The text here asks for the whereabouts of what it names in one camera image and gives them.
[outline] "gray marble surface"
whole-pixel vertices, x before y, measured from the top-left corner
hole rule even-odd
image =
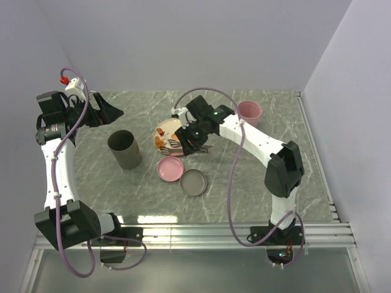
[[[147,216],[147,222],[227,221],[228,174],[238,149],[233,142],[210,136],[208,144],[213,145],[213,154],[181,157],[185,170],[196,168],[206,174],[208,188],[199,197],[186,196],[178,181],[164,182],[156,172],[156,165],[163,155],[153,144],[153,130],[170,118],[170,109],[181,93],[101,93],[125,115],[108,126],[79,130],[75,154],[79,196],[98,214],[114,212],[122,215],[127,223],[134,223],[140,216]],[[189,95],[181,105],[198,94],[213,106],[232,106],[220,94],[205,91]],[[231,91],[228,94],[236,101],[251,99],[258,102],[263,109],[258,129],[282,141],[294,140],[300,146],[305,176],[296,196],[297,210],[306,222],[331,221],[326,192],[294,92]],[[119,129],[131,131],[140,146],[143,159],[134,170],[122,170],[107,147],[108,137]],[[265,171],[260,162],[243,151],[232,190],[235,222],[265,222],[269,219],[271,194],[263,184]]]

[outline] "pink bowl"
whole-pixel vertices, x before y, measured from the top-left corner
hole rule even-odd
[[[161,179],[174,182],[183,174],[183,164],[177,157],[167,156],[158,163],[158,174]]]

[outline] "gray bowl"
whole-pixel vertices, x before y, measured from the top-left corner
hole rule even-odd
[[[180,186],[185,194],[196,197],[205,191],[208,182],[205,175],[196,169],[190,169],[182,174]]]

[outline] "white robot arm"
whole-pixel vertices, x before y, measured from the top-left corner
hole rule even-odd
[[[51,171],[53,159],[57,160],[56,178],[61,217],[69,216],[69,219],[61,221],[60,231],[63,247],[68,248],[107,233],[115,233],[116,236],[120,236],[121,230],[118,218],[113,213],[98,216],[79,199],[73,170],[77,131],[64,142],[57,158],[53,157],[54,151],[63,142],[63,139],[66,139],[65,136],[75,125],[86,103],[86,97],[80,88],[81,85],[78,79],[72,79],[65,89],[69,96],[62,92],[48,92],[37,97],[42,114],[37,119],[35,138],[45,157],[47,191],[44,211],[34,216],[34,222],[56,249],[58,249],[55,219],[56,199]],[[107,125],[123,115],[121,110],[108,104],[99,93],[94,93],[93,96],[100,109],[96,110],[88,105],[86,115],[79,127],[82,125],[89,127]]]
[[[270,224],[276,225],[287,213],[295,210],[295,198],[304,174],[301,155],[294,142],[284,143],[261,132],[221,105],[216,109],[202,96],[193,99],[186,107],[172,109],[172,116],[180,119],[182,127],[175,134],[180,139],[184,154],[198,150],[215,133],[237,144],[241,143],[243,123],[246,133],[243,148],[253,154],[265,167],[265,185],[272,193]],[[279,230],[288,231],[295,224],[294,214],[288,216]]]

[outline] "gray cup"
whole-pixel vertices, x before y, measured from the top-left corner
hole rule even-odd
[[[139,145],[130,131],[118,130],[111,134],[108,146],[121,168],[131,170],[141,163]]]

